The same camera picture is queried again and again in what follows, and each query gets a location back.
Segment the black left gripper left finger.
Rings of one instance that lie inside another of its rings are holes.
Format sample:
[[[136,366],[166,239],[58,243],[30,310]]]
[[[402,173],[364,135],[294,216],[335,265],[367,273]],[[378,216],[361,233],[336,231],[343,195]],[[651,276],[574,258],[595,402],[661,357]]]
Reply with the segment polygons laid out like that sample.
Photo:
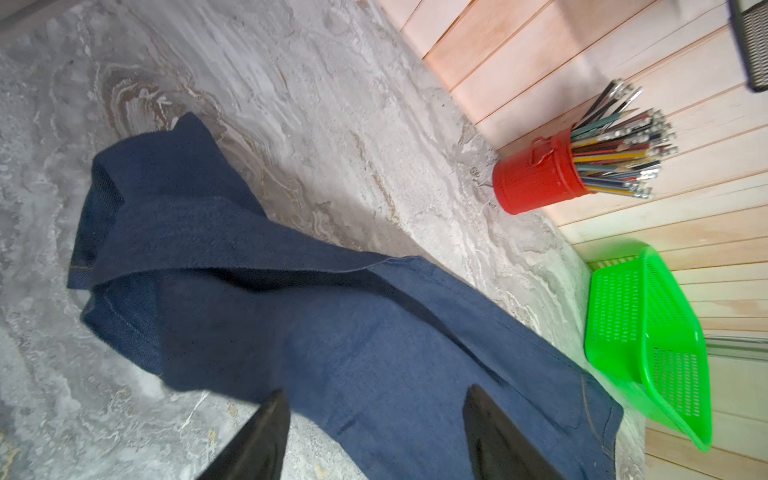
[[[290,418],[287,396],[273,391],[198,479],[280,479]]]

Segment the dark blue denim trousers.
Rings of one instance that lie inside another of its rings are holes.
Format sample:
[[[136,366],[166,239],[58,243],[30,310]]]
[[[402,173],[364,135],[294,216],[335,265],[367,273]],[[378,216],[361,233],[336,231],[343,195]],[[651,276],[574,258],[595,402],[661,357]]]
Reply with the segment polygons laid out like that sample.
[[[469,479],[541,459],[612,479],[622,407],[587,371],[421,257],[271,221],[193,114],[97,154],[68,285],[82,319],[177,390],[260,403],[275,390],[371,479]],[[469,442],[486,392],[520,434]]]

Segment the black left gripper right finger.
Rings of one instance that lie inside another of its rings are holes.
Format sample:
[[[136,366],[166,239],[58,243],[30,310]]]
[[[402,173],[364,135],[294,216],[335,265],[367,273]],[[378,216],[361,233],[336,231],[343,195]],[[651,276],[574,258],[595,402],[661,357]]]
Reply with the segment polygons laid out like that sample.
[[[475,479],[563,479],[480,385],[462,408]]]

